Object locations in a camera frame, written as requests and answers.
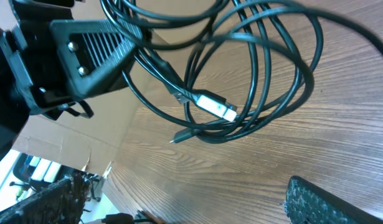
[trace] white usb connector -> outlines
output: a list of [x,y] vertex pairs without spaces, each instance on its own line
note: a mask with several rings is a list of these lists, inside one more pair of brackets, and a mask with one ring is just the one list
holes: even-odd
[[237,112],[232,108],[219,103],[218,101],[215,101],[205,95],[201,95],[199,97],[197,100],[197,106],[230,122],[233,122],[237,116]]

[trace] brown wood grain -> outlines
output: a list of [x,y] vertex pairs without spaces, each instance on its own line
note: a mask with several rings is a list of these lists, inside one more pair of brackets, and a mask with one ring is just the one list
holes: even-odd
[[[383,39],[383,0],[300,2],[360,21]],[[285,16],[282,21],[309,62],[315,39],[308,20]],[[171,223],[289,223],[280,204],[288,179],[300,175],[383,219],[383,58],[357,34],[320,21],[325,43],[313,95],[256,133],[219,145],[194,138],[170,144],[182,127],[141,106],[105,189],[118,209],[147,210]],[[281,41],[273,27],[268,25],[268,31]],[[189,52],[164,57],[182,74]],[[247,46],[225,44],[214,56],[196,88],[222,95],[241,110],[250,83]],[[287,91],[294,69],[277,54],[272,60],[269,100]],[[146,96],[161,110],[184,118],[183,108],[157,80]],[[212,119],[195,108],[192,112],[198,121]]]

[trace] black wire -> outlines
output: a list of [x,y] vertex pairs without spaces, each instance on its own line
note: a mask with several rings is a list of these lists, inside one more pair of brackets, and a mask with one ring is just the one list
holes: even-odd
[[[135,55],[137,62],[165,85],[171,86],[190,98],[191,103],[195,103],[195,101],[192,100],[194,94],[193,86],[202,69],[215,51],[221,47],[223,43],[228,41],[245,42],[248,44],[251,61],[250,89],[245,106],[233,123],[218,119],[206,124],[197,124],[190,111],[190,102],[184,104],[186,120],[175,118],[159,110],[150,103],[134,85],[130,75],[123,72],[123,76],[130,89],[149,109],[170,122],[187,128],[200,130],[197,137],[209,143],[223,143],[244,137],[259,130],[274,119],[291,113],[308,100],[314,88],[313,72],[319,63],[324,47],[323,30],[318,17],[333,21],[356,31],[365,37],[383,56],[383,42],[363,26],[330,12],[304,7],[297,2],[289,0],[246,0],[244,2],[232,0],[234,8],[225,13],[218,20],[216,20],[218,13],[228,5],[229,0],[216,0],[215,3],[202,14],[186,17],[166,16],[144,10],[136,5],[135,0],[116,0],[115,4],[111,0],[100,1],[105,14],[111,23],[139,47],[139,51]],[[281,4],[282,7],[271,8],[269,4]],[[246,8],[249,8],[252,11],[252,15],[249,17],[247,17],[247,14],[245,13]],[[218,28],[236,13],[240,17],[240,22],[234,25],[228,33],[216,35],[215,32]],[[145,19],[140,19],[138,14],[150,19],[159,20],[160,22],[149,22]],[[302,14],[310,20],[316,35],[316,50],[310,66],[307,66],[307,64],[304,63],[295,41],[278,18],[278,16],[284,14]],[[263,23],[263,19],[266,18],[270,20],[279,33],[285,43],[285,47],[276,42],[272,42],[269,39],[265,24]],[[196,35],[191,40],[174,45],[157,45],[143,39],[138,39],[121,25],[123,22],[129,22],[140,26],[143,29],[174,29],[190,26],[206,19],[209,20],[209,22],[200,34]],[[254,23],[256,23],[256,26],[258,27],[259,36],[254,35],[253,33],[252,25]],[[207,49],[205,54],[203,54],[207,45],[212,43],[213,45]],[[178,74],[176,74],[174,70],[166,68],[165,63],[163,63],[163,60],[154,50],[177,50],[191,45],[195,45],[195,47],[190,54],[183,82],[175,83],[169,77],[179,77]],[[251,110],[258,84],[258,55],[256,45],[263,47],[265,79],[257,107],[255,110]],[[272,72],[271,50],[274,50],[285,56],[288,60],[291,60],[295,64],[295,74],[290,89],[281,97],[267,103]],[[301,87],[303,87],[301,96],[293,103],[290,103]],[[269,115],[260,116],[263,111],[271,108],[275,109]]]

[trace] screw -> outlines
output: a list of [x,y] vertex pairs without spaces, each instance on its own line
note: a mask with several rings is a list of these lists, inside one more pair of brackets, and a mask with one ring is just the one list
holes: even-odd
[[71,51],[71,52],[75,52],[79,49],[79,46],[77,43],[75,42],[69,42],[68,43],[68,49]]
[[86,67],[81,66],[81,67],[78,68],[78,73],[81,76],[85,76],[85,75],[89,74],[89,70]]

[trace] cable bundle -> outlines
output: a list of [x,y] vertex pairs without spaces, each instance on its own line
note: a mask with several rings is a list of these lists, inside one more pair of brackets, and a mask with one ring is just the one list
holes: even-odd
[[[157,107],[152,105],[135,87],[129,74],[123,72],[133,93],[152,111],[170,122],[186,127],[178,132],[172,142],[178,143],[193,136],[208,143],[223,143],[244,137],[254,131],[267,125],[276,118],[284,116],[299,108],[310,97],[314,88],[313,72],[318,65],[321,53],[323,51],[323,31],[318,21],[318,17],[333,21],[361,34],[383,56],[383,42],[372,32],[356,24],[349,19],[337,16],[335,14],[304,7],[303,5],[289,0],[232,0],[234,8],[227,12],[221,18],[217,18],[218,13],[228,5],[229,0],[216,0],[215,3],[201,15],[189,17],[174,17],[155,14],[153,12],[140,9],[136,6],[135,0],[101,0],[101,4],[108,19],[139,47],[135,59],[152,74],[155,78],[162,81],[168,88],[168,91],[174,95],[179,102],[184,104],[186,120],[181,120],[170,116]],[[281,7],[271,8],[269,4],[281,4]],[[247,17],[245,9],[249,8],[252,12]],[[146,19],[140,19],[138,14],[161,22],[148,22]],[[231,16],[238,14],[240,23],[236,24],[228,33],[216,35],[215,31]],[[298,47],[295,45],[291,35],[285,26],[279,20],[279,15],[301,14],[306,16],[316,34],[316,51],[312,62],[307,65],[301,58]],[[200,21],[208,19],[208,23],[200,34],[193,39],[174,45],[157,45],[151,43],[149,39],[137,39],[130,34],[122,25],[122,21],[137,25],[144,30],[151,29],[175,29],[193,25]],[[280,34],[285,43],[285,47],[269,40],[264,19],[268,19]],[[257,26],[258,36],[252,32],[251,26]],[[212,54],[226,41],[245,42],[248,44],[251,61],[251,82],[247,101],[240,114],[235,113],[235,107],[225,98],[217,96],[208,90],[195,90],[193,86],[198,75],[204,68]],[[207,44],[213,43],[213,46],[207,50],[205,55],[202,51]],[[163,59],[154,50],[176,50],[191,45],[196,45],[192,51],[186,67],[184,79],[174,71],[170,64]],[[258,84],[258,55],[256,45],[263,47],[265,60],[265,81],[263,85],[260,101],[255,110],[251,110],[252,103],[257,91]],[[267,96],[270,89],[270,78],[272,72],[271,50],[282,54],[295,65],[295,76],[291,88],[281,97],[272,102],[267,102]],[[301,96],[290,104],[296,92],[303,87]],[[196,124],[190,112],[190,102],[199,108],[206,110],[221,119],[211,121],[206,124]],[[260,116],[263,111],[274,108],[266,116]]]

